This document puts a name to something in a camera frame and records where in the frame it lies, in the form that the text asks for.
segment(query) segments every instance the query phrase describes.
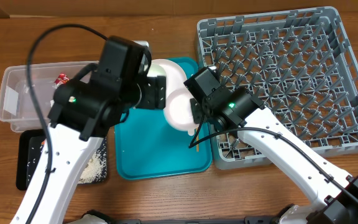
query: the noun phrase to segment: teal tray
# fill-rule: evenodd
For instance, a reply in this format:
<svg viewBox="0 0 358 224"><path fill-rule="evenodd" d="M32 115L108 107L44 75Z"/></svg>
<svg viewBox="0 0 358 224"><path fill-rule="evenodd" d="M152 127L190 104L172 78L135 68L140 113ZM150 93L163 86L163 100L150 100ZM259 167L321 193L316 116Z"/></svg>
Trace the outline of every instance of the teal tray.
<svg viewBox="0 0 358 224"><path fill-rule="evenodd" d="M191 58L170 60L179 64L188 78L198 71ZM114 129L117 171L127 180L202 172L212 163L210 142L201 143L198 152L195 147L189 149L193 137L171 127L162 110L131 110L127 121ZM203 125L199 138L208 134L208 126Z"/></svg>

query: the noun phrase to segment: dish rack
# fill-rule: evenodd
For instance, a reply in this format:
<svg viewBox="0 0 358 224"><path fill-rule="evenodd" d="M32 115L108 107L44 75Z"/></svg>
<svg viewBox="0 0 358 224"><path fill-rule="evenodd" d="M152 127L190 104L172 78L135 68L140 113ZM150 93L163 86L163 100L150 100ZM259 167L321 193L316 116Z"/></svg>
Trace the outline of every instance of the dish rack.
<svg viewBox="0 0 358 224"><path fill-rule="evenodd" d="M196 46L199 67L258 95L318 154L358 152L358 64L335 8L203 19ZM231 134L211 145L219 169L271 163Z"/></svg>

